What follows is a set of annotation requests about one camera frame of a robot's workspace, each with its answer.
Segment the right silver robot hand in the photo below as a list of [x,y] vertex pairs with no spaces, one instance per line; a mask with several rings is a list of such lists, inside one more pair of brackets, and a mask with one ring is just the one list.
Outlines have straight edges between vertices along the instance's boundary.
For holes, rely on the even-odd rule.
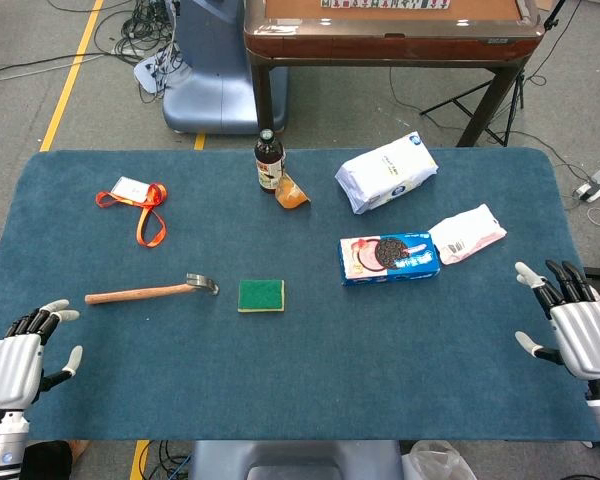
[[531,356],[564,366],[573,376],[600,380],[600,300],[575,265],[548,260],[559,286],[523,262],[515,264],[516,280],[529,287],[540,304],[557,341],[548,348],[518,331],[518,344]]

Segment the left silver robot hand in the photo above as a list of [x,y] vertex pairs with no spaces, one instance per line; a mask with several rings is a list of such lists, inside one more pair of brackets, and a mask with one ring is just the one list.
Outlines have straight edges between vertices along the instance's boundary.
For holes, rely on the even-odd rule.
[[59,299],[15,320],[0,339],[0,411],[24,411],[39,395],[74,377],[83,347],[77,345],[59,371],[44,372],[44,352],[56,328],[77,320],[80,313]]

